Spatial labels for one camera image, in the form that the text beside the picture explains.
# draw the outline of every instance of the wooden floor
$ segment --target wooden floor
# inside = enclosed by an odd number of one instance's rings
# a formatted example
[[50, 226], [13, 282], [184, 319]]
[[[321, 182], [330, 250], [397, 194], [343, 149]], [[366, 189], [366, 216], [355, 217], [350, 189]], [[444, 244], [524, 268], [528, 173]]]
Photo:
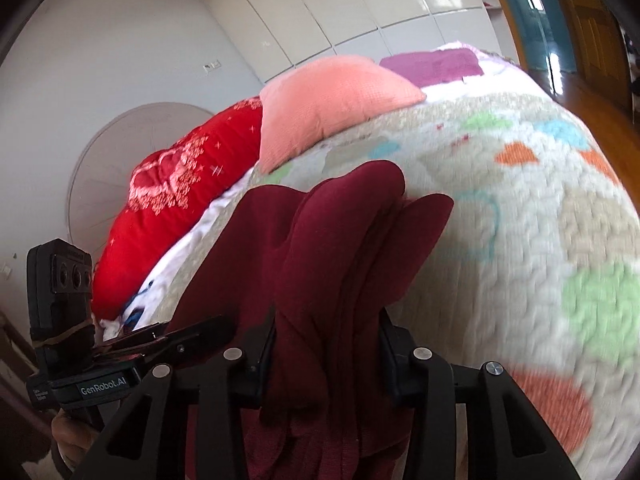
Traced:
[[640, 211], [640, 128], [622, 110], [591, 90], [578, 75], [562, 74], [562, 95], [550, 90], [546, 73], [531, 76], [556, 102], [589, 127], [636, 210]]

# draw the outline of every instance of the black device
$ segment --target black device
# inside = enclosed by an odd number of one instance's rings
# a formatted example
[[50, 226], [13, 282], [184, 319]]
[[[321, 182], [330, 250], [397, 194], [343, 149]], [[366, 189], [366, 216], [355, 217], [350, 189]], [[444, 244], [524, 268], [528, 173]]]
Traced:
[[[91, 258], [62, 240], [28, 256], [40, 366], [30, 394], [37, 408], [60, 406], [102, 430], [72, 480], [183, 480], [192, 404], [198, 405], [197, 478], [248, 480], [240, 410], [262, 404], [277, 336], [273, 311], [237, 348], [225, 349], [234, 327], [222, 316], [167, 334], [165, 325], [155, 325], [95, 347], [87, 321], [90, 278], [68, 282], [63, 265], [72, 278], [74, 269], [82, 276]], [[451, 365], [417, 346], [385, 310], [378, 335], [380, 352], [372, 358], [382, 360], [386, 390], [396, 405], [414, 409], [404, 480], [454, 480], [456, 404], [466, 407], [469, 480], [579, 480], [502, 365]], [[184, 366], [204, 356], [203, 364]], [[118, 399], [121, 406], [103, 428], [98, 407]]]

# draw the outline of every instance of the human hand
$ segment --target human hand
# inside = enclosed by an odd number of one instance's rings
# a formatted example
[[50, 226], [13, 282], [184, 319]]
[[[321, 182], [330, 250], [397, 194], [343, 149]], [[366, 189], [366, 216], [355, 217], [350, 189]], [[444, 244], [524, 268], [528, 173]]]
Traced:
[[76, 468], [98, 438], [98, 431], [84, 422], [70, 418], [63, 410], [51, 421], [51, 434], [58, 443], [65, 463]]

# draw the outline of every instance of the pillow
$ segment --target pillow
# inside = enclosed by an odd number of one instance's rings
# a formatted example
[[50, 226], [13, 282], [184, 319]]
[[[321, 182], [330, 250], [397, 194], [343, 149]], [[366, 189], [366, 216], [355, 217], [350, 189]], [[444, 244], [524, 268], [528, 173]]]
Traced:
[[361, 56], [331, 56], [288, 72], [260, 92], [260, 170], [270, 173], [321, 139], [424, 101], [407, 79]]
[[261, 123], [260, 99], [240, 101], [133, 170], [95, 271], [98, 319], [119, 316], [160, 258], [256, 163]]
[[478, 58], [468, 48], [450, 48], [432, 52], [407, 52], [380, 60], [380, 66], [408, 79], [420, 88], [463, 77], [484, 75]]

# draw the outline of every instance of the camera lens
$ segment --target camera lens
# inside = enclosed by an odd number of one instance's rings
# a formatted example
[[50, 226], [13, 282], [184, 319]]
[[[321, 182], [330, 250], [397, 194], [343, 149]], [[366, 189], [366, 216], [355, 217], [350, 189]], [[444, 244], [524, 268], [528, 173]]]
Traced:
[[60, 285], [66, 286], [66, 280], [69, 279], [69, 271], [66, 270], [66, 265], [60, 265]]
[[71, 280], [74, 284], [74, 288], [80, 288], [80, 284], [82, 283], [82, 276], [80, 275], [80, 271], [76, 266], [74, 266], [74, 270], [71, 273]]

